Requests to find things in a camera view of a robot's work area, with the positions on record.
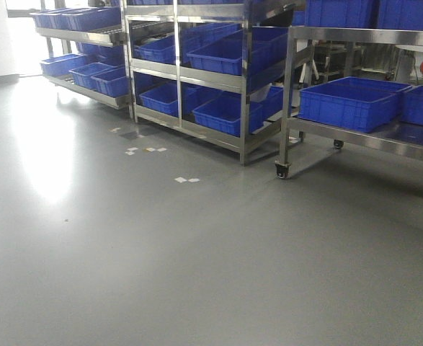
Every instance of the metal shelf tier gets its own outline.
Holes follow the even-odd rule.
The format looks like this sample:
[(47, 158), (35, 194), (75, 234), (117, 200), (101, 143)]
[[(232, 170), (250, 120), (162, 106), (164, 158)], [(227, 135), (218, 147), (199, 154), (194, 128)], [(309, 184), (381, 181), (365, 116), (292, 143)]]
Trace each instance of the metal shelf tier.
[[(307, 47), (296, 53), (295, 66), (302, 66), (311, 59), (313, 47)], [(153, 61), (132, 59), (131, 69), (133, 72), (150, 74), (153, 76), (177, 80), (177, 67), (167, 63), (156, 63)], [(270, 68), (263, 70), (249, 78), (250, 88), (248, 93), (257, 91), (258, 86), (264, 86), (276, 79), (279, 79), (285, 73), (285, 60), (276, 63)], [(226, 92), (235, 92), (241, 94), (242, 76), (232, 74), (220, 74), (217, 72), (199, 70), (196, 68), (179, 67), (179, 80), (185, 83), (201, 85)]]
[(288, 140), (290, 129), (300, 133), (313, 133), (336, 141), (353, 143), (367, 148), (387, 151), (423, 161), (423, 143), (408, 142), (399, 138), (399, 130), (405, 124), (392, 123), (376, 129), (372, 133), (361, 133), (335, 126), (315, 123), (292, 117), (291, 100), (293, 93), (293, 72), (295, 58), (290, 54), (290, 48), (295, 47), (297, 40), (327, 40), (349, 43), (383, 43), (391, 45), (423, 45), (423, 31), (411, 30), (378, 30), (378, 29), (348, 29), (328, 27), (292, 27), (288, 34), (288, 57), (285, 69), (284, 108), (282, 115), (282, 140), (280, 156), (276, 161), (279, 178), (288, 178), (290, 162), (288, 161)]
[(363, 133), (315, 123), (309, 120), (302, 120), (296, 117), (288, 119), (288, 127), (292, 130), (312, 133), (314, 135), (423, 161), (423, 144), (409, 143), (403, 139), (398, 139), (398, 133), (406, 126), (410, 125), (394, 122), (377, 128), (372, 133)]
[[(289, 6), (302, 4), (303, 0), (266, 0), (253, 5), (250, 23), (261, 22), (276, 16)], [(245, 22), (245, 4), (177, 5), (177, 21), (201, 22)], [(127, 6), (128, 20), (174, 21), (174, 5)]]
[[(282, 77), (285, 73), (285, 59), (273, 64), (261, 73), (251, 75), (251, 30), (254, 23), (261, 22), (270, 17), (276, 16), (294, 8), (296, 4), (304, 0), (266, 0), (254, 4), (252, 0), (246, 0), (243, 4), (217, 4), (217, 5), (181, 5), (174, 0), (173, 5), (158, 6), (128, 6), (123, 1), (122, 15), (125, 18), (123, 27), (127, 32), (128, 45), (125, 46), (128, 57), (130, 75), (132, 77), (132, 88), (135, 91), (135, 73), (150, 74), (165, 79), (177, 81), (178, 94), (178, 117), (172, 117), (155, 110), (151, 110), (135, 103), (130, 105), (130, 114), (135, 121), (139, 117), (155, 123), (173, 128), (179, 132), (201, 138), (204, 141), (214, 143), (218, 146), (236, 151), (240, 154), (240, 162), (246, 164), (249, 161), (249, 154), (267, 139), (273, 137), (281, 129), (281, 112), (278, 112), (278, 120), (273, 123), (266, 123), (266, 126), (256, 133), (249, 133), (249, 95), (264, 85), (272, 83)], [(133, 21), (144, 21), (151, 23), (147, 30), (133, 27)], [(243, 27), (242, 44), (242, 76), (220, 74), (210, 71), (203, 71), (196, 68), (181, 66), (180, 37), (181, 23), (206, 23), (206, 22), (237, 22)], [(133, 44), (143, 38), (165, 33), (167, 30), (174, 31), (175, 41), (175, 64), (156, 63), (133, 57)], [(313, 49), (309, 48), (297, 54), (295, 63), (302, 65), (310, 61), (313, 56)], [(227, 92), (241, 94), (241, 126), (240, 137), (230, 136), (189, 121), (188, 117), (182, 114), (182, 88), (181, 83), (189, 83), (220, 89)]]
[(110, 106), (115, 108), (116, 110), (121, 110), (128, 106), (130, 97), (129, 95), (123, 95), (120, 97), (110, 97), (100, 92), (96, 92), (94, 90), (90, 90), (87, 88), (83, 88), (82, 86), (74, 84), (74, 80), (70, 75), (59, 76), (59, 77), (52, 77), (52, 76), (44, 76), (47, 80), (51, 83), (58, 85), (60, 87), (64, 87), (66, 89), (71, 90), (72, 92), (77, 92), (84, 96), (87, 96), (91, 99), (94, 99), (98, 102), (103, 103), (104, 105)]
[(37, 27), (35, 31), (45, 37), (54, 37), (60, 38), (61, 40), (82, 43), (92, 43), (95, 45), (103, 45), (105, 47), (122, 45), (124, 42), (124, 34), (121, 26), (106, 27), (104, 29), (91, 32), (57, 30), (48, 29), (46, 27)]

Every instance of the gray epoxy floor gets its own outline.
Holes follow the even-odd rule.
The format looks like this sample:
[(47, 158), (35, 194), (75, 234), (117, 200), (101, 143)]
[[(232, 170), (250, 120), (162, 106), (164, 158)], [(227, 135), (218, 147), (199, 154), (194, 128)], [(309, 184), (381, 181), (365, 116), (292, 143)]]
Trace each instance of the gray epoxy floor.
[(274, 157), (0, 86), (0, 346), (423, 345), (423, 163), (330, 147), (308, 136), (280, 181)]

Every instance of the wheel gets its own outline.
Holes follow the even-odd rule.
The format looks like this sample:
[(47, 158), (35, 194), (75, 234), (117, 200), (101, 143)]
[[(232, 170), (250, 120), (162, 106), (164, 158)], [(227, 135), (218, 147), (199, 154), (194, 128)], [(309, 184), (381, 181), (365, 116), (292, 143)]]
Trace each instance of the wheel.
[(335, 139), (334, 142), (333, 142), (333, 146), (334, 146), (335, 149), (340, 149), (344, 146), (344, 142), (338, 141), (337, 139)]
[(288, 166), (275, 164), (275, 167), (277, 168), (277, 177), (279, 177), (280, 179), (288, 179)]

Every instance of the metal frame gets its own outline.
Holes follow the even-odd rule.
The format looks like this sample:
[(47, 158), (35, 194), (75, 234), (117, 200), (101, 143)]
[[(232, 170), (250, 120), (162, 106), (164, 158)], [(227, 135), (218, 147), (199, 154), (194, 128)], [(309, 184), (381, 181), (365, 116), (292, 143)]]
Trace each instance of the metal frame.
[[(276, 120), (267, 127), (249, 133), (249, 105), (250, 95), (255, 92), (254, 85), (262, 85), (263, 81), (268, 84), (284, 74), (285, 62), (281, 61), (266, 71), (249, 77), (249, 56), (252, 49), (252, 26), (264, 19), (273, 17), (279, 13), (294, 8), (296, 4), (304, 0), (267, 0), (254, 4), (253, 0), (246, 0), (243, 4), (221, 4), (221, 5), (181, 5), (178, 0), (173, 0), (172, 5), (157, 6), (128, 6), (127, 0), (123, 0), (123, 13), (125, 15), (125, 29), (128, 34), (126, 53), (130, 61), (132, 75), (132, 89), (135, 94), (134, 72), (159, 76), (165, 79), (177, 81), (178, 110), (179, 117), (172, 117), (135, 103), (130, 106), (134, 112), (134, 119), (147, 119), (155, 123), (187, 133), (204, 141), (214, 143), (218, 146), (230, 149), (240, 154), (240, 163), (249, 162), (249, 154), (258, 146), (263, 144), (274, 134), (280, 132), (281, 120)], [(145, 21), (151, 23), (153, 30), (150, 35), (167, 29), (168, 24), (174, 27), (174, 41), (176, 43), (176, 61), (174, 65), (145, 61), (132, 57), (131, 38), (136, 40), (147, 37), (148, 32), (130, 26), (132, 21)], [(181, 66), (181, 51), (179, 44), (180, 23), (205, 23), (205, 22), (237, 22), (243, 28), (242, 44), (242, 76), (229, 74), (218, 74), (215, 72), (203, 71), (194, 68)], [(313, 50), (305, 50), (297, 55), (297, 63), (302, 65), (309, 61)], [(182, 117), (182, 95), (181, 83), (187, 82), (204, 87), (212, 87), (224, 91), (241, 94), (241, 135), (240, 137), (230, 136), (205, 126), (201, 126)]]
[(290, 162), (288, 161), (290, 143), (288, 138), (290, 129), (299, 130), (301, 133), (307, 132), (318, 136), (332, 138), (335, 140), (335, 148), (341, 148), (343, 142), (348, 142), (423, 161), (423, 145), (394, 139), (399, 127), (403, 126), (398, 123), (393, 123), (379, 128), (372, 133), (360, 133), (357, 131), (296, 118), (294, 114), (292, 114), (291, 110), (293, 98), (293, 72), (295, 68), (295, 59), (292, 52), (298, 39), (348, 42), (352, 43), (349, 44), (349, 49), (353, 50), (353, 43), (423, 45), (423, 32), (411, 30), (347, 29), (326, 27), (292, 27), (290, 29), (288, 33), (288, 56), (285, 69), (285, 85), (288, 87), (285, 88), (284, 93), (280, 155), (279, 159), (275, 162), (279, 178), (288, 178), (290, 167)]
[[(65, 7), (65, 0), (55, 0), (55, 7), (61, 8)], [(106, 27), (98, 30), (93, 30), (91, 32), (80, 32), (80, 31), (71, 31), (71, 30), (57, 30), (57, 29), (48, 29), (44, 27), (37, 27), (35, 31), (46, 37), (48, 40), (48, 47), (50, 45), (50, 37), (58, 38), (61, 40), (64, 54), (71, 53), (70, 41), (82, 42), (82, 43), (91, 43), (94, 45), (103, 45), (105, 47), (114, 47), (116, 45), (123, 45), (126, 41), (125, 34), (123, 30), (123, 13), (120, 17), (121, 25), (114, 27)], [(130, 75), (129, 60), (125, 55), (125, 62), (127, 66), (127, 76)], [(130, 96), (132, 94), (129, 90), (128, 94), (121, 97), (110, 97), (94, 90), (83, 88), (82, 86), (75, 85), (73, 79), (70, 75), (52, 77), (44, 76), (46, 79), (54, 83), (56, 86), (64, 87), (78, 94), (90, 97), (98, 102), (103, 103), (104, 105), (120, 110), (126, 108), (130, 102)]]

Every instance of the stainless steel shelf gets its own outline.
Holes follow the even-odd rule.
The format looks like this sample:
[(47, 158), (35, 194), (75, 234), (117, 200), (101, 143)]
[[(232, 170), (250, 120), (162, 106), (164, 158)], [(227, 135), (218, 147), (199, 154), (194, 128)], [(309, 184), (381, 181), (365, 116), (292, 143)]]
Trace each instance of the stainless steel shelf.
[(120, 97), (110, 97), (110, 96), (101, 94), (99, 92), (96, 92), (94, 90), (90, 90), (87, 88), (83, 88), (82, 86), (76, 85), (74, 84), (74, 81), (70, 75), (59, 76), (59, 77), (52, 77), (52, 76), (44, 76), (44, 77), (55, 85), (69, 89), (72, 92), (77, 92), (79, 94), (87, 96), (107, 106), (115, 108), (116, 110), (121, 110), (122, 108), (127, 107), (130, 101), (129, 95), (123, 95)]
[(168, 63), (157, 63), (142, 59), (131, 59), (131, 70), (142, 74), (151, 74), (166, 79), (177, 79), (176, 65)]
[(328, 40), (390, 45), (423, 45), (423, 31), (349, 29), (343, 27), (291, 27), (290, 34), (299, 40)]
[[(311, 58), (313, 47), (307, 47), (296, 53), (295, 66), (303, 65)], [(166, 79), (177, 80), (177, 70), (175, 65), (167, 63), (156, 63), (153, 61), (146, 61), (141, 59), (131, 60), (131, 69), (134, 72), (143, 74), (150, 74)], [(285, 60), (270, 66), (249, 78), (250, 87), (249, 92), (255, 92), (256, 86), (263, 86), (272, 83), (279, 79), (285, 73)], [(199, 70), (190, 67), (179, 67), (179, 80), (184, 83), (191, 83), (201, 85), (203, 87), (210, 87), (214, 89), (223, 90), (226, 92), (241, 93), (241, 76), (234, 76), (232, 74), (220, 74), (217, 72)]]
[[(138, 117), (149, 120), (153, 123), (172, 128), (179, 132), (186, 133), (187, 135), (216, 144), (237, 153), (241, 152), (241, 143), (239, 137), (216, 131), (212, 128), (207, 128), (190, 121), (182, 120), (182, 122), (180, 122), (179, 118), (177, 117), (173, 117), (162, 112), (157, 112), (156, 110), (151, 110), (150, 108), (142, 107), (139, 105), (135, 106), (135, 113)], [(250, 135), (249, 141), (245, 146), (245, 152), (250, 154), (269, 138), (279, 133), (280, 126), (281, 119), (274, 121), (268, 126), (259, 129), (255, 134)]]
[(367, 148), (387, 151), (395, 155), (405, 156), (423, 161), (423, 145), (409, 143), (399, 138), (399, 132), (403, 127), (411, 126), (403, 123), (391, 123), (384, 125), (372, 133), (361, 133), (335, 126), (302, 120), (296, 117), (288, 119), (288, 127), (314, 135), (337, 139), (347, 143), (357, 144)]
[(125, 37), (121, 26), (106, 27), (104, 29), (91, 32), (57, 30), (48, 29), (46, 27), (37, 27), (35, 28), (35, 31), (45, 37), (60, 38), (61, 40), (67, 41), (92, 43), (95, 45), (103, 45), (105, 47), (122, 45)]
[[(280, 14), (303, 0), (266, 0), (253, 5), (251, 23), (261, 22)], [(243, 22), (245, 4), (178, 5), (178, 22)], [(128, 6), (128, 20), (173, 21), (173, 5)]]
[[(277, 176), (282, 179), (288, 178), (290, 162), (288, 161), (289, 131), (299, 130), (300, 133), (313, 133), (319, 136), (332, 138), (338, 147), (341, 142), (353, 143), (367, 148), (387, 151), (413, 159), (423, 161), (423, 141), (408, 141), (399, 138), (398, 132), (404, 126), (392, 123), (377, 129), (373, 133), (360, 133), (330, 125), (301, 120), (294, 116), (291, 110), (293, 95), (293, 73), (295, 57), (290, 53), (290, 48), (296, 46), (297, 40), (327, 40), (346, 43), (382, 43), (391, 45), (423, 45), (423, 31), (411, 30), (378, 30), (378, 29), (349, 29), (328, 27), (292, 27), (288, 33), (288, 57), (285, 74), (284, 108), (282, 116), (282, 140), (280, 142), (280, 155), (275, 165)], [(347, 52), (346, 65), (352, 67), (353, 49)]]

